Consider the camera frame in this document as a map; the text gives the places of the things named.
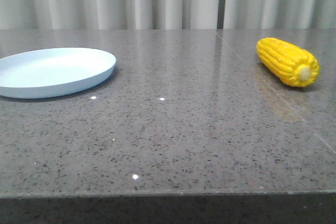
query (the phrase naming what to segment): gray granite countertop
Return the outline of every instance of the gray granite countertop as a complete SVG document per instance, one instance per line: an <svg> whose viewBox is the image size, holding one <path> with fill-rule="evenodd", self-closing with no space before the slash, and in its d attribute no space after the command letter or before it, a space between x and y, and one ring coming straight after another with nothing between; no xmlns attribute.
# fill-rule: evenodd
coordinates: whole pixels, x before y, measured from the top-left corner
<svg viewBox="0 0 336 224"><path fill-rule="evenodd" d="M318 81L274 77L255 49L268 36L314 53ZM0 46L117 58L86 91L0 97L0 198L336 191L335 29L0 30Z"/></svg>

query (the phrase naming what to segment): corn cob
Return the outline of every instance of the corn cob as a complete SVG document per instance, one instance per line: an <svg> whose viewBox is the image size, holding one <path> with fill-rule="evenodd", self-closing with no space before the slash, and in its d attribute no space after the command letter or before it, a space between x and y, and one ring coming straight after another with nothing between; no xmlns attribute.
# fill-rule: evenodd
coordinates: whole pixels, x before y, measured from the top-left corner
<svg viewBox="0 0 336 224"><path fill-rule="evenodd" d="M315 56L292 43L264 38L258 41L257 52L265 66L291 87L306 87L319 76L320 66Z"/></svg>

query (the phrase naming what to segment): light blue plate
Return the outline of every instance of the light blue plate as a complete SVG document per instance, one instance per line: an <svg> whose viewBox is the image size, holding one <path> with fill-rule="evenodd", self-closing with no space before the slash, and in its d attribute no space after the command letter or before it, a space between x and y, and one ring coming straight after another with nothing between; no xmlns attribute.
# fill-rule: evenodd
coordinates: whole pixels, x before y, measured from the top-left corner
<svg viewBox="0 0 336 224"><path fill-rule="evenodd" d="M48 98L76 93L105 81L114 55L91 48L52 48L0 59L0 95Z"/></svg>

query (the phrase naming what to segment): table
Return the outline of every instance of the table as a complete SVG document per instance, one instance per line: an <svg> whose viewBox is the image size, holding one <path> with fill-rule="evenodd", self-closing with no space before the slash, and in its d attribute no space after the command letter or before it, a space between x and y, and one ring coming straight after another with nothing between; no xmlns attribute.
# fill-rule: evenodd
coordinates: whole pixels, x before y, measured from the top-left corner
<svg viewBox="0 0 336 224"><path fill-rule="evenodd" d="M282 84L257 57L264 37L315 54L318 81ZM0 222L336 221L335 40L335 29L0 30L1 58L56 47L117 58L86 91L0 97Z"/></svg>

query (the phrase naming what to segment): curtain fold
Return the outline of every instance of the curtain fold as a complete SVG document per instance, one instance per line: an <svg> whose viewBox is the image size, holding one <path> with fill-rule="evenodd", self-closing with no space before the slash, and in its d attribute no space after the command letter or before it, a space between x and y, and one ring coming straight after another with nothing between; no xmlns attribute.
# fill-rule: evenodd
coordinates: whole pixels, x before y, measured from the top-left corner
<svg viewBox="0 0 336 224"><path fill-rule="evenodd" d="M0 29L336 28L336 0L0 0Z"/></svg>

